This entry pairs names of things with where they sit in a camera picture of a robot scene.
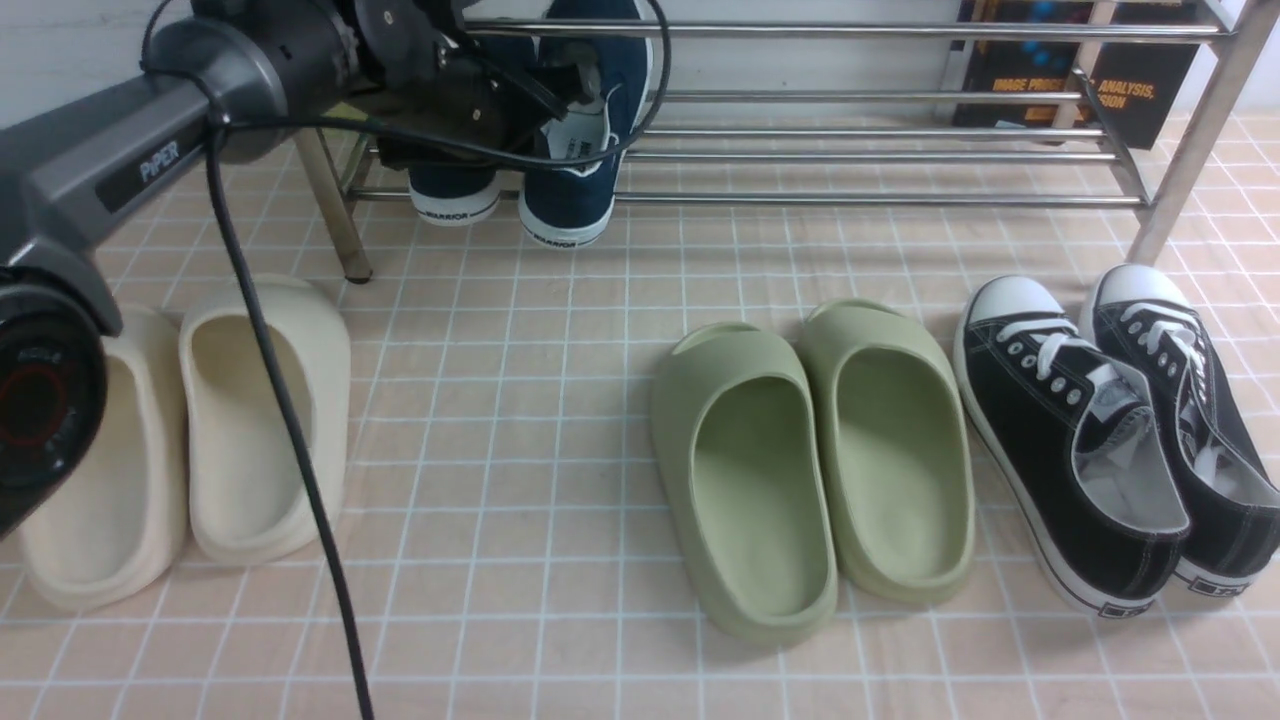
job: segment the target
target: white wall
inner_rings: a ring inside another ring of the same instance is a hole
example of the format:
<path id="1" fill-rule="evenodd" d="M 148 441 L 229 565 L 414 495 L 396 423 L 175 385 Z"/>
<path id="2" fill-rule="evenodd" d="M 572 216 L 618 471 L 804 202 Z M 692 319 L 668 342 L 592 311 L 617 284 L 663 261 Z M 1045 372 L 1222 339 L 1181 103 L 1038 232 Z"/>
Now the white wall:
<path id="1" fill-rule="evenodd" d="M 0 1 L 0 127 L 137 73 L 142 27 L 159 0 Z M 184 0 L 175 0 L 183 12 Z M 959 0 L 663 0 L 676 19 L 940 20 Z M 1226 0 L 1236 10 L 1243 0 Z M 532 17 L 547 0 L 484 0 L 476 14 Z M 943 42 L 685 41 L 673 87 L 936 87 Z M 1212 67 L 1207 51 L 1180 97 L 1190 106 Z M 1274 35 L 1242 104 L 1280 108 L 1280 40 Z M 727 108 L 710 111 L 723 113 Z M 739 109 L 760 113 L 760 109 Z"/>

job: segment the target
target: sneaker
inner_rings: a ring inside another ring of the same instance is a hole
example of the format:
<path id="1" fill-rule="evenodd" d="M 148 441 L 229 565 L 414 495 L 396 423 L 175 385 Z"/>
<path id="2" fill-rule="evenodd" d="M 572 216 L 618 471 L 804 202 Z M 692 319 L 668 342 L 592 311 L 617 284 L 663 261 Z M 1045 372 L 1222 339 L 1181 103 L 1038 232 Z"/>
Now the sneaker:
<path id="1" fill-rule="evenodd" d="M 538 61 L 531 37 L 483 37 L 493 55 L 531 68 Z M 433 225 L 457 228 L 484 220 L 498 208 L 498 168 L 421 164 L 410 168 L 408 195 L 419 217 Z"/>
<path id="2" fill-rule="evenodd" d="M 1120 265 L 1093 288 L 1080 329 L 1151 383 L 1165 456 L 1192 518 L 1178 577 L 1201 594 L 1239 594 L 1280 546 L 1280 492 L 1204 323 L 1160 270 Z"/>
<path id="3" fill-rule="evenodd" d="M 1190 521 L 1143 377 L 1083 340 L 1048 291 L 1020 277 L 974 293 L 954 364 L 1062 598 L 1102 618 L 1151 607 Z"/>
<path id="4" fill-rule="evenodd" d="M 637 20 L 640 0 L 556 0 L 548 19 Z M 627 37 L 545 38 L 544 65 L 580 63 L 589 69 L 591 102 L 573 104 L 563 120 L 543 135 L 554 160 L 594 155 L 631 135 L 649 95 L 653 45 Z M 621 156 L 584 168 L 538 170 L 525 176 L 520 219 L 534 240 L 558 249 L 585 247 L 604 232 L 613 214 Z"/>

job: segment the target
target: green slide sandal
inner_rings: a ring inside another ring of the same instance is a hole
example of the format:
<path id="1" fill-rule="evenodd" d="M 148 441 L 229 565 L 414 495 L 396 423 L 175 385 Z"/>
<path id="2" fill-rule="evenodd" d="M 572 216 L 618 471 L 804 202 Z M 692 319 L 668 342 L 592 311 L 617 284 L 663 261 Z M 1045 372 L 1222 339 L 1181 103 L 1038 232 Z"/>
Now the green slide sandal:
<path id="1" fill-rule="evenodd" d="M 923 325 L 863 300 L 814 310 L 797 346 L 813 383 L 840 566 L 904 602 L 955 594 L 974 495 L 955 375 Z"/>
<path id="2" fill-rule="evenodd" d="M 650 415 L 707 615 L 756 644 L 810 635 L 836 610 L 838 573 L 795 350 L 742 323 L 696 331 L 658 369 Z"/>

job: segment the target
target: black canvas sneaker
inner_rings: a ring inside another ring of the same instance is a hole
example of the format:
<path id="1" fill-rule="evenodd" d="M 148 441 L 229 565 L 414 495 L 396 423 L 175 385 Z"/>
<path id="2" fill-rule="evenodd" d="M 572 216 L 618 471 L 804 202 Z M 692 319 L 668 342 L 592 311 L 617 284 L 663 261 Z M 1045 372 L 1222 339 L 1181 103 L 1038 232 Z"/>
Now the black canvas sneaker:
<path id="1" fill-rule="evenodd" d="M 1151 607 L 1190 523 L 1144 378 L 1083 340 L 1048 291 L 1020 277 L 974 293 L 954 363 L 1051 583 L 1102 618 Z"/>
<path id="2" fill-rule="evenodd" d="M 1239 594 L 1280 546 L 1280 492 L 1199 315 L 1160 270 L 1120 265 L 1085 300 L 1080 329 L 1149 379 L 1161 445 L 1192 518 L 1178 577 L 1202 594 Z"/>

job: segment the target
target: shoe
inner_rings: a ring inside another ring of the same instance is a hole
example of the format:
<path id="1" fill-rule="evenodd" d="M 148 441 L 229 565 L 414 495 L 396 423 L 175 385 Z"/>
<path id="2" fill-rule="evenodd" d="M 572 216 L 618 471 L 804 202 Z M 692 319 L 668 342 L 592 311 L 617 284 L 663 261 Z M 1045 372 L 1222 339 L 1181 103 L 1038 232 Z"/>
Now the shoe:
<path id="1" fill-rule="evenodd" d="M 122 314 L 120 336 L 102 341 L 102 427 L 61 489 L 18 527 L 27 579 L 64 610 L 129 597 L 159 578 L 187 542 L 178 329 L 146 307 Z"/>
<path id="2" fill-rule="evenodd" d="M 640 0 L 556 0 L 547 19 L 637 20 Z M 627 37 L 545 38 L 539 63 L 591 67 L 593 100 L 570 106 L 543 135 L 554 160 L 608 150 L 628 137 L 649 96 L 653 44 Z M 520 219 L 538 242 L 562 250 L 585 247 L 604 232 L 613 214 L 613 191 L 622 158 L 584 168 L 536 170 L 525 176 Z"/>
<path id="3" fill-rule="evenodd" d="M 973 560 L 974 495 L 946 354 L 923 325 L 865 300 L 814 310 L 796 352 L 841 570 L 890 600 L 950 598 Z"/>
<path id="4" fill-rule="evenodd" d="M 351 338 L 338 309 L 308 283 L 282 275 L 253 281 L 333 524 L 347 469 Z M 238 286 L 196 302 L 178 354 L 191 419 L 191 527 L 200 548 L 216 562 L 257 565 L 310 543 L 315 519 Z"/>
<path id="5" fill-rule="evenodd" d="M 1280 547 L 1280 492 L 1204 323 L 1160 270 L 1120 265 L 1094 286 L 1080 331 L 1151 383 L 1165 457 L 1192 518 L 1175 574 L 1201 594 L 1239 594 Z"/>
<path id="6" fill-rule="evenodd" d="M 531 68 L 538 61 L 531 37 L 481 37 L 480 45 L 507 63 Z M 428 223 L 458 228 L 493 215 L 502 196 L 498 168 L 421 164 L 408 170 L 408 195 Z"/>
<path id="7" fill-rule="evenodd" d="M 745 323 L 701 328 L 658 369 L 650 415 L 676 538 L 707 616 L 762 646 L 812 635 L 836 611 L 838 571 L 795 350 Z"/>
<path id="8" fill-rule="evenodd" d="M 1151 607 L 1190 520 L 1146 378 L 1082 338 L 1048 291 L 1020 277 L 974 293 L 952 360 L 1064 600 L 1101 618 Z"/>

